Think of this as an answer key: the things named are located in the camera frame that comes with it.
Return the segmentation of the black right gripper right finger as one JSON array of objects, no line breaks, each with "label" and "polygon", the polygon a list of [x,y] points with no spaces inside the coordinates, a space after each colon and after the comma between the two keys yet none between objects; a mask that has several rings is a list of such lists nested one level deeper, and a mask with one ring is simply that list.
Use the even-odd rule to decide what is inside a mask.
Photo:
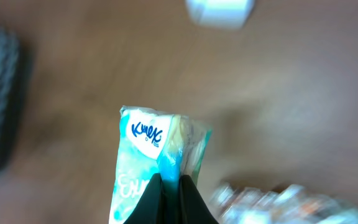
[{"label": "black right gripper right finger", "polygon": [[179,202],[182,224],[218,224],[189,175],[180,177]]}]

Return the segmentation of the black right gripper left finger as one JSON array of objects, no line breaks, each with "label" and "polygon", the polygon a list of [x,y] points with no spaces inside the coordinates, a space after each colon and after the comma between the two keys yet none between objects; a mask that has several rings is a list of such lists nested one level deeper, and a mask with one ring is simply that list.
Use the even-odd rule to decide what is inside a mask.
[{"label": "black right gripper left finger", "polygon": [[134,211],[124,224],[163,224],[164,190],[161,175],[154,174]]}]

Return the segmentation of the brown beige snack pouch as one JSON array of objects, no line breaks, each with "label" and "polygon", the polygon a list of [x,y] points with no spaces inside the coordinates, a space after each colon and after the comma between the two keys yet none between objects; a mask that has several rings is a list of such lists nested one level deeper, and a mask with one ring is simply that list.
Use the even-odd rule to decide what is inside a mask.
[{"label": "brown beige snack pouch", "polygon": [[220,223],[358,224],[355,206],[295,184],[281,192],[264,192],[224,183],[212,194],[211,206]]}]

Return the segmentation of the small teal tissue pack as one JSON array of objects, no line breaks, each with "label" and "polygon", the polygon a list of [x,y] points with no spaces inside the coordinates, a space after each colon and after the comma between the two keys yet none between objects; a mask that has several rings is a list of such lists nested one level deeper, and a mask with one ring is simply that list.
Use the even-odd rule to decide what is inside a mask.
[{"label": "small teal tissue pack", "polygon": [[109,223],[124,223],[151,188],[152,176],[162,190],[163,220],[178,223],[180,177],[198,181],[212,130],[181,114],[123,106]]}]

